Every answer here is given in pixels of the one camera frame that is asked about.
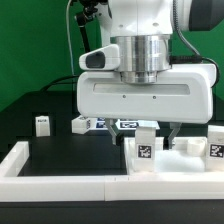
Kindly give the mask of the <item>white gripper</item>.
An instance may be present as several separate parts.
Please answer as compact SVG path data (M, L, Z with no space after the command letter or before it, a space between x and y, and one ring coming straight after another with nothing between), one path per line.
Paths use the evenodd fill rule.
M85 72L77 84L77 108L85 117L107 118L112 143L119 144L114 119L171 122L168 148L181 123L206 123L213 114L213 64L178 64L158 74L152 84L127 84L117 72Z

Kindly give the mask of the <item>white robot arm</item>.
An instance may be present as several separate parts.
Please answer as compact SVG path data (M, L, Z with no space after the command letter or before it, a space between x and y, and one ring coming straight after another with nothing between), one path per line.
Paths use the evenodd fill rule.
M183 123L213 113L216 63L198 51L173 56L171 35L208 31L224 20L224 0L80 0L82 16L100 21L102 47L80 56L81 115L103 118L115 145L118 119L168 122L173 140Z

